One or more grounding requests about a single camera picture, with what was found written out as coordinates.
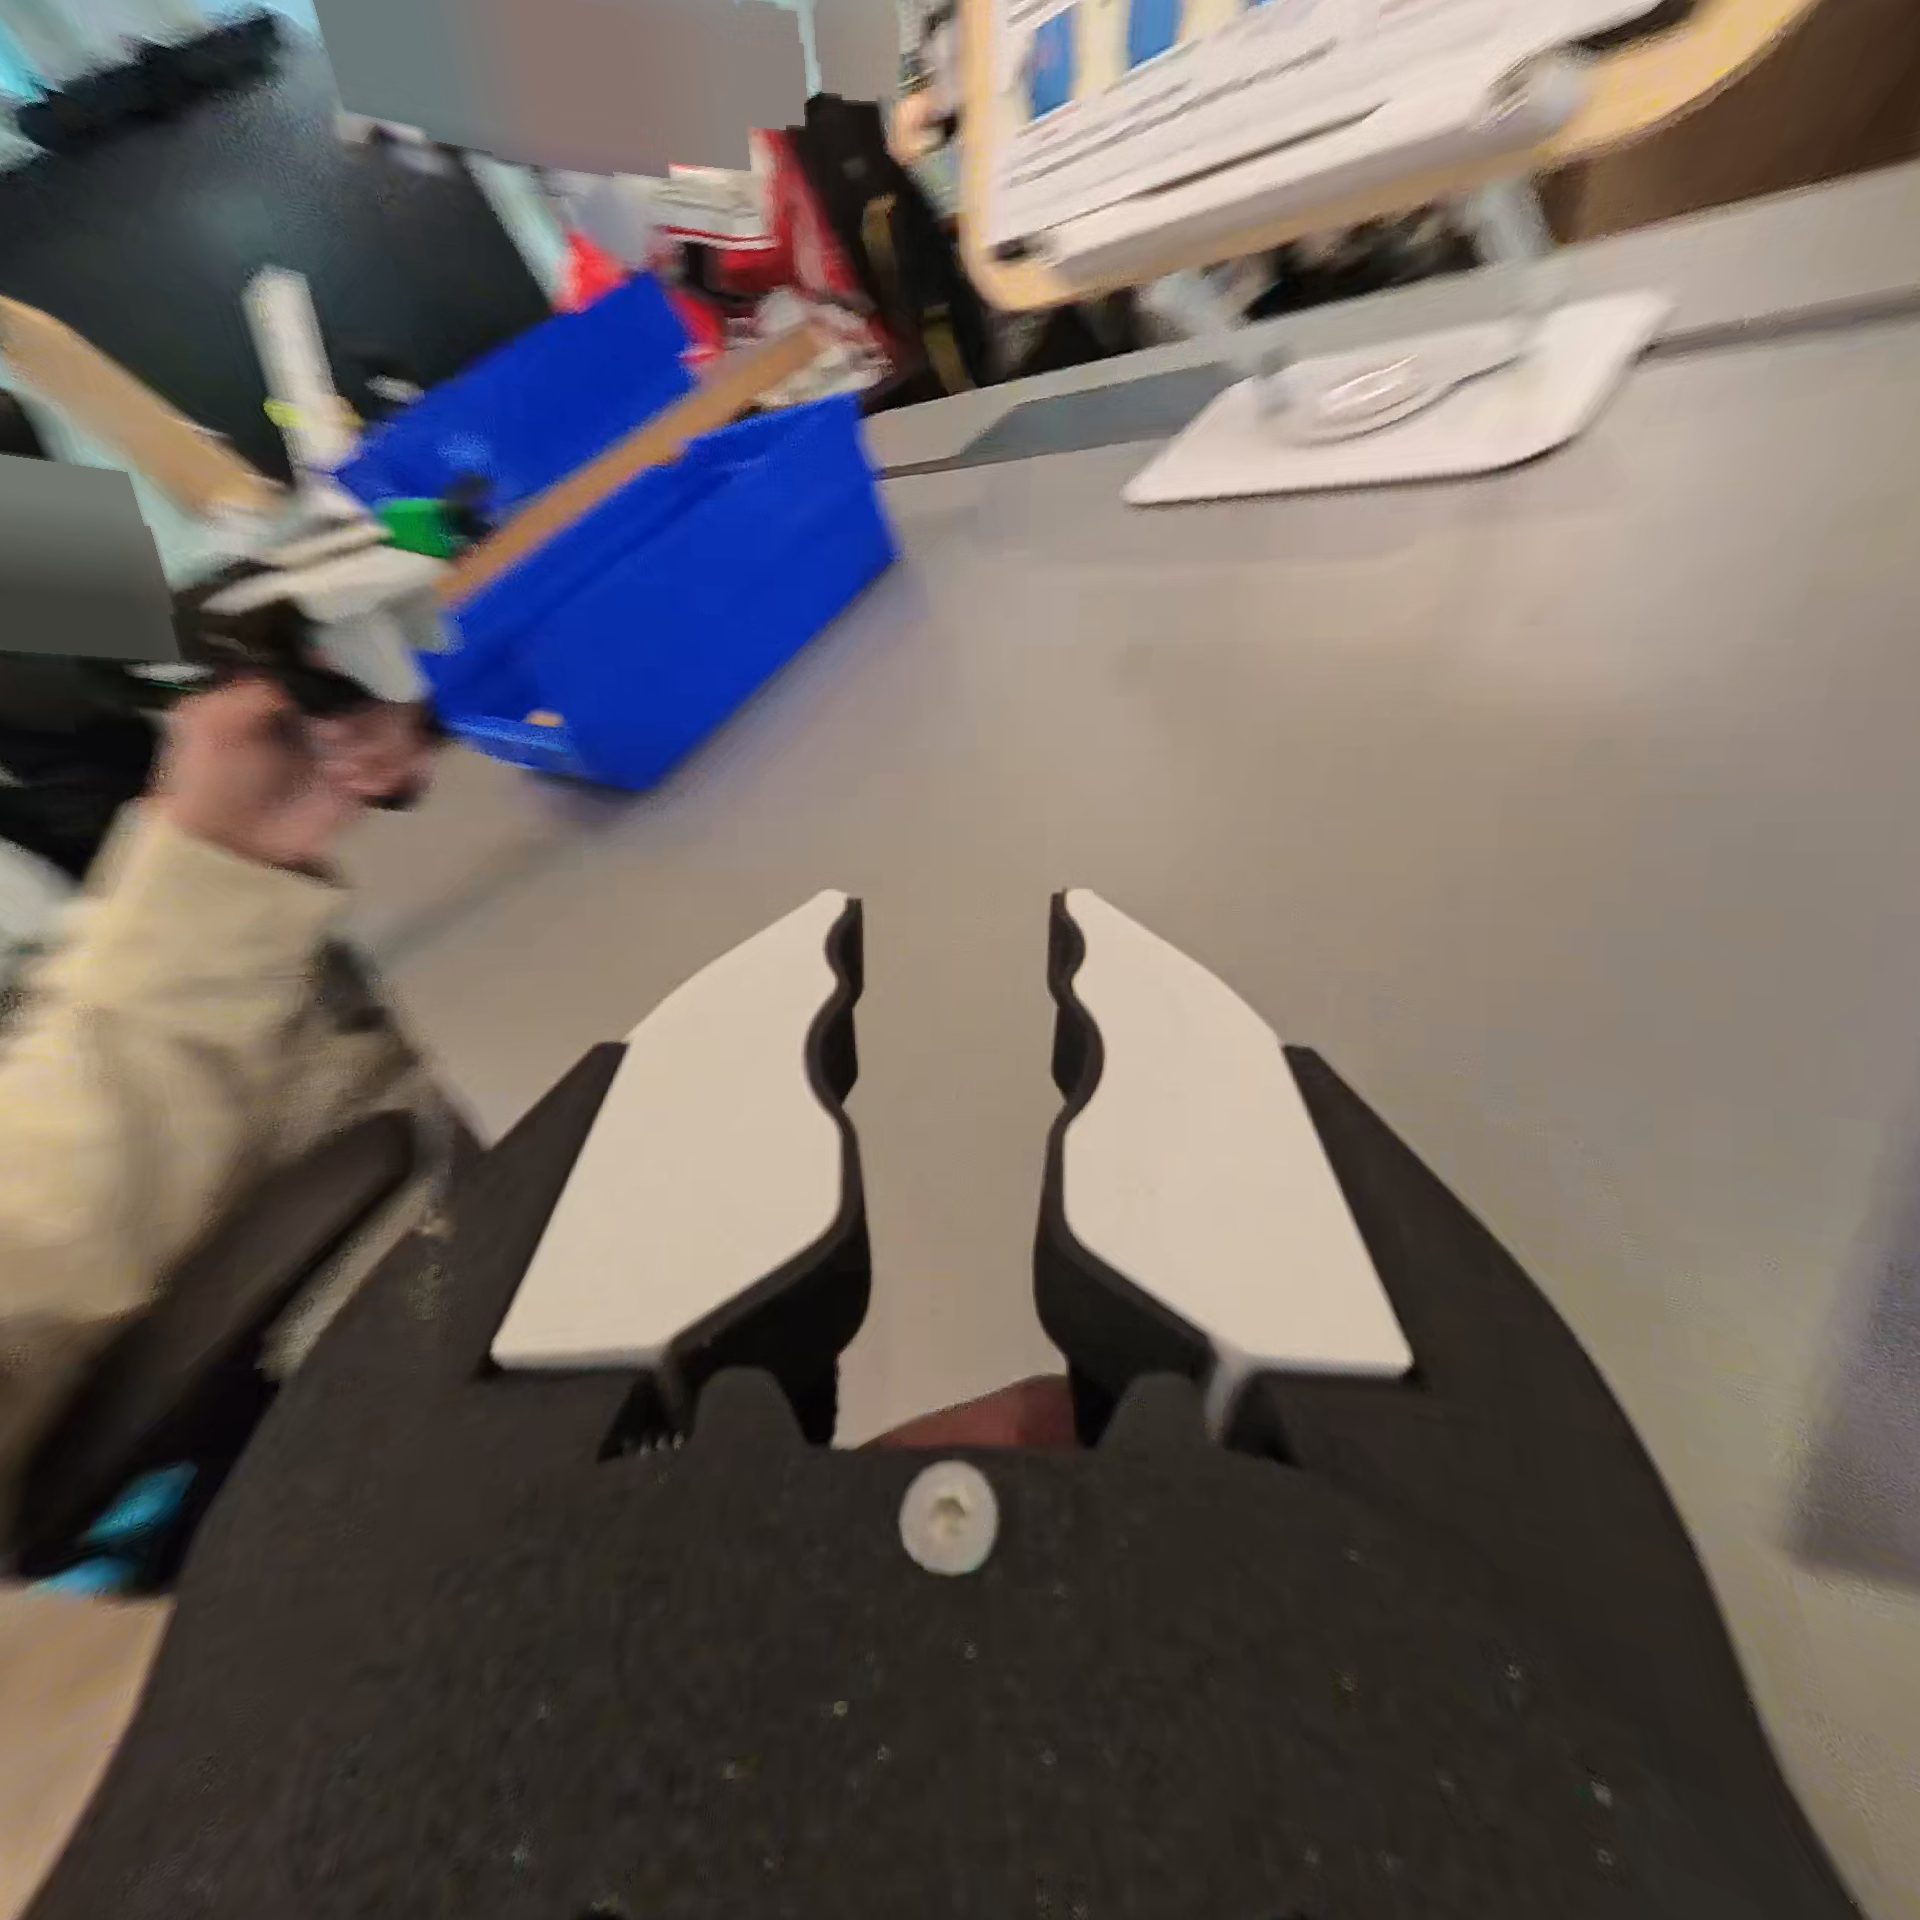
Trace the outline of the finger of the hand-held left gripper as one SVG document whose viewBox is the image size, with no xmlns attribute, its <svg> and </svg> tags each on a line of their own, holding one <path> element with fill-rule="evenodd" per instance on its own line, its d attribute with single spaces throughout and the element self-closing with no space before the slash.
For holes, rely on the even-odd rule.
<svg viewBox="0 0 1920 1920">
<path fill-rule="evenodd" d="M 380 574 L 395 558 L 398 549 L 377 519 L 308 514 L 243 542 L 224 562 L 224 574 Z"/>
<path fill-rule="evenodd" d="M 198 663 L 298 709 L 416 707 L 444 645 L 438 559 L 244 559 L 198 583 Z"/>
</svg>

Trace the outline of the tan angled board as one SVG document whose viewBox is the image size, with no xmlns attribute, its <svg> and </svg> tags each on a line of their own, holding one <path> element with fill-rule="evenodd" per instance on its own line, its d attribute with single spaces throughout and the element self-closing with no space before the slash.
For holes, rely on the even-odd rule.
<svg viewBox="0 0 1920 1920">
<path fill-rule="evenodd" d="M 286 486 L 36 307 L 3 300 L 4 375 L 44 414 L 105 447 L 182 512 L 269 519 Z"/>
</svg>

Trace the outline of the person's left hand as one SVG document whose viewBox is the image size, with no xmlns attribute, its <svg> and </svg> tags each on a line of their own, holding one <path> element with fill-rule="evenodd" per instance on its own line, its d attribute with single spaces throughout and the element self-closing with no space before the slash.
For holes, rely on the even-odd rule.
<svg viewBox="0 0 1920 1920">
<path fill-rule="evenodd" d="M 421 803 L 437 743 L 424 707 L 316 717 L 274 682 L 232 678 L 176 709 L 141 807 L 232 858 L 326 878 L 364 816 Z"/>
</svg>

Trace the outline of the printed instruction sheet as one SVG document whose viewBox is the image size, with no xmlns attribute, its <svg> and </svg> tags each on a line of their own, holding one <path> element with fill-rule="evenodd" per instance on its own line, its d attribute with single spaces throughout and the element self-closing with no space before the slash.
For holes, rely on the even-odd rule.
<svg viewBox="0 0 1920 1920">
<path fill-rule="evenodd" d="M 1298 144 L 1363 155 L 1494 128 L 1544 62 L 1637 27 L 1641 3 L 987 4 L 976 134 L 990 246 Z"/>
</svg>

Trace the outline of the long wooden table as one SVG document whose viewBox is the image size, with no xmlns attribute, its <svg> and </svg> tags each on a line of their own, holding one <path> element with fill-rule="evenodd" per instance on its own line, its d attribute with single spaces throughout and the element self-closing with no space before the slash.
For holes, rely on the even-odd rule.
<svg viewBox="0 0 1920 1920">
<path fill-rule="evenodd" d="M 808 370 L 826 347 L 826 332 L 814 323 L 803 323 L 773 341 L 723 356 L 691 396 L 542 491 L 491 536 L 453 562 L 437 580 L 437 611 L 459 613 L 480 592 L 598 512 L 628 483 L 676 461 L 692 442 L 748 416 L 773 388 Z"/>
</svg>

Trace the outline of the blue plastic bin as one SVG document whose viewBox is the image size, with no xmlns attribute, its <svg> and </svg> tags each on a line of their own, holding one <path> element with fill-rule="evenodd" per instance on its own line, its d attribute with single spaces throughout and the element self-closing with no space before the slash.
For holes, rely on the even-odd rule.
<svg viewBox="0 0 1920 1920">
<path fill-rule="evenodd" d="M 691 336 L 665 288 L 636 277 L 524 332 L 390 420 L 334 475 L 364 508 L 485 488 L 494 517 L 587 467 L 683 400 Z"/>
<path fill-rule="evenodd" d="M 697 439 L 446 616 L 418 659 L 467 744 L 643 792 L 897 562 L 851 396 Z"/>
</svg>

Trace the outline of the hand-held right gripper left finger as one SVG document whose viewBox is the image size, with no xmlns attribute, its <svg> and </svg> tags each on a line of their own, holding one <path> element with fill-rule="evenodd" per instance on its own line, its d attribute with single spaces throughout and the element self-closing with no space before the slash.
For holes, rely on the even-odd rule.
<svg viewBox="0 0 1920 1920">
<path fill-rule="evenodd" d="M 502 1373 L 645 1381 L 686 1432 L 706 1383 L 773 1375 L 833 1440 L 873 1252 L 849 1095 L 861 902 L 826 888 L 636 1023 L 491 1336 Z"/>
</svg>

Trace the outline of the white printed card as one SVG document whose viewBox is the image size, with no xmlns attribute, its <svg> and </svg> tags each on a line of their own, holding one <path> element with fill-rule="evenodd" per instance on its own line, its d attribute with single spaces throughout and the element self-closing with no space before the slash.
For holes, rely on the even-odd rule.
<svg viewBox="0 0 1920 1920">
<path fill-rule="evenodd" d="M 294 471 L 334 475 L 356 451 L 361 418 L 337 388 L 307 277 L 260 270 L 246 282 L 243 309 L 266 376 L 262 412 Z"/>
</svg>

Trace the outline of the tan hanging coat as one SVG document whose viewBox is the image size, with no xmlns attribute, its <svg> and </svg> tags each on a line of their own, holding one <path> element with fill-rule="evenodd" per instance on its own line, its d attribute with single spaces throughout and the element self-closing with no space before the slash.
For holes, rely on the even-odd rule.
<svg viewBox="0 0 1920 1920">
<path fill-rule="evenodd" d="M 1717 98 L 1541 183 L 1558 243 L 1870 173 L 1917 154 L 1916 4 L 1821 4 Z"/>
</svg>

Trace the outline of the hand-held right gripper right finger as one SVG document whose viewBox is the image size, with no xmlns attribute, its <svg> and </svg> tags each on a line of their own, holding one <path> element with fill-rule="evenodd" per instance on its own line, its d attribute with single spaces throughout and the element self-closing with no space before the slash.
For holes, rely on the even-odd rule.
<svg viewBox="0 0 1920 1920">
<path fill-rule="evenodd" d="M 1033 1288 L 1090 1447 L 1148 1375 L 1229 1442 L 1267 1381 L 1402 1388 L 1416 1354 L 1281 1039 L 1089 887 L 1048 912 L 1052 1083 Z"/>
</svg>

